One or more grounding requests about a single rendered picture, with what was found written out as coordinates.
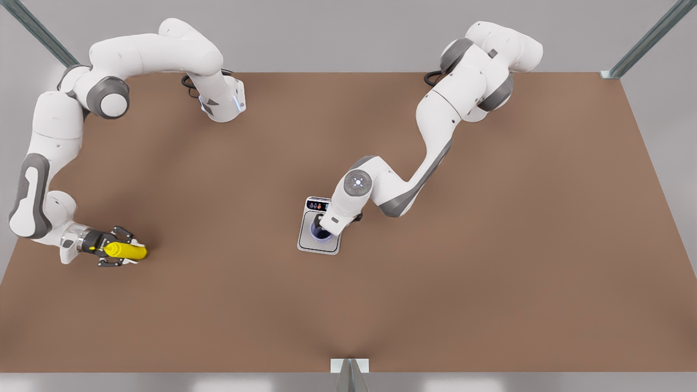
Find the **silver frame post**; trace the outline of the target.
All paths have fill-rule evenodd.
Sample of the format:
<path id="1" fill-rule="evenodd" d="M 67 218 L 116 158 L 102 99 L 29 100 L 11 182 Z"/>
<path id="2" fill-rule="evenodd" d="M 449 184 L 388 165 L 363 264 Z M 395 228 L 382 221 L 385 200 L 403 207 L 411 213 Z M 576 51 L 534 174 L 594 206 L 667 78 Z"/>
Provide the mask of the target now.
<path id="1" fill-rule="evenodd" d="M 694 7 L 697 0 L 677 0 L 637 43 L 609 70 L 600 71 L 602 79 L 620 79 L 667 35 Z"/>
<path id="2" fill-rule="evenodd" d="M 79 60 L 25 7 L 21 0 L 0 0 L 0 5 L 65 67 L 80 64 Z"/>
<path id="3" fill-rule="evenodd" d="M 363 373 L 369 372 L 369 359 L 331 359 L 331 373 L 338 373 L 334 392 L 368 392 Z"/>

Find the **grey digital kitchen scale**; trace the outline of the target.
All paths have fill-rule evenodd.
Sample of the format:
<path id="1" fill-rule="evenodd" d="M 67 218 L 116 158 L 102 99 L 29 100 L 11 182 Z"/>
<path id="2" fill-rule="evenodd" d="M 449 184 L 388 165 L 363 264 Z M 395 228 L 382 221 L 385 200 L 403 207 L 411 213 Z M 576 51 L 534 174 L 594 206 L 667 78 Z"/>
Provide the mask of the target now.
<path id="1" fill-rule="evenodd" d="M 318 243 L 310 234 L 310 224 L 318 213 L 326 213 L 329 207 L 330 198 L 309 197 L 304 202 L 303 219 L 298 236 L 298 249 L 304 252 L 318 253 L 323 255 L 336 255 L 341 243 L 341 236 L 333 235 L 329 243 Z"/>

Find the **dark blue cup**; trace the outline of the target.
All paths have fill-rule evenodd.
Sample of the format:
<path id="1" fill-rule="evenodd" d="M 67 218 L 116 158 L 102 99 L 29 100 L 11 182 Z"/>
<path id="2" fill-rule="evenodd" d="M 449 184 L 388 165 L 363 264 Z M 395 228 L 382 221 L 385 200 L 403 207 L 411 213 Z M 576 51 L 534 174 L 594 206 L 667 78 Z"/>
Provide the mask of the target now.
<path id="1" fill-rule="evenodd" d="M 311 221 L 310 234 L 312 238 L 318 243 L 329 243 L 333 238 L 333 234 L 327 231 L 326 229 L 322 228 L 322 226 L 320 225 L 321 218 L 323 218 L 323 213 L 318 213 L 314 217 L 313 221 Z"/>

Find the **yellow sauce bottle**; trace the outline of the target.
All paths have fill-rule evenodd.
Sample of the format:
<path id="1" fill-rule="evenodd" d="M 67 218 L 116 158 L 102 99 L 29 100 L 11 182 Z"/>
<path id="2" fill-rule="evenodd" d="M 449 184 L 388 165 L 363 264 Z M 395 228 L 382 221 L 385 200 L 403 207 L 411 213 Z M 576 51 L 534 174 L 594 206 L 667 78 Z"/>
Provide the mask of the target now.
<path id="1" fill-rule="evenodd" d="M 108 243 L 103 250 L 108 256 L 124 260 L 142 260 L 147 256 L 147 248 L 124 242 Z"/>

